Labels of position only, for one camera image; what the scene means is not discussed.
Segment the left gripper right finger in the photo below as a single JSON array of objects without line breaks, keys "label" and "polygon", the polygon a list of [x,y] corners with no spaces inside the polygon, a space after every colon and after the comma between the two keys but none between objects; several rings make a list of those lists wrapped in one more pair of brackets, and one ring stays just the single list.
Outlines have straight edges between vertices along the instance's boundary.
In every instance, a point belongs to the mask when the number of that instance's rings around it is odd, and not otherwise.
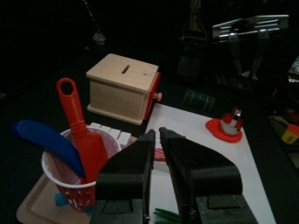
[{"label": "left gripper right finger", "polygon": [[257,224],[235,164],[175,131],[159,132],[181,224]]}]

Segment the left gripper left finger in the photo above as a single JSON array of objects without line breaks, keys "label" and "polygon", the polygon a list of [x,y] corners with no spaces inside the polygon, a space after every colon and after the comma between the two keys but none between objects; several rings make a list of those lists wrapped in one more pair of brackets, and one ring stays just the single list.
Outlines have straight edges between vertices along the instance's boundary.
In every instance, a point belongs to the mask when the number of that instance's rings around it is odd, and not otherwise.
[{"label": "left gripper left finger", "polygon": [[148,224],[155,131],[149,129],[108,161],[97,175],[89,224]]}]

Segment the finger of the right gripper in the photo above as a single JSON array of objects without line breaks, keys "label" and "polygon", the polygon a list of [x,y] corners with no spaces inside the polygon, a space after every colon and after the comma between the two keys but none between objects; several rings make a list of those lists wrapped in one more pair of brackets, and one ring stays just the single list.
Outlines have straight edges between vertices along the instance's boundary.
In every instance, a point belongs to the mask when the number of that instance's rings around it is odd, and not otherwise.
[{"label": "finger of the right gripper", "polygon": [[228,48],[233,59],[233,65],[237,71],[237,75],[241,75],[241,63],[240,63],[240,50],[239,50],[239,35],[232,32],[228,35]]},{"label": "finger of the right gripper", "polygon": [[268,45],[268,30],[259,30],[257,38],[256,38],[256,52],[255,52],[255,58],[252,62],[252,79],[253,80],[257,79],[257,69],[264,57],[267,45]]}]

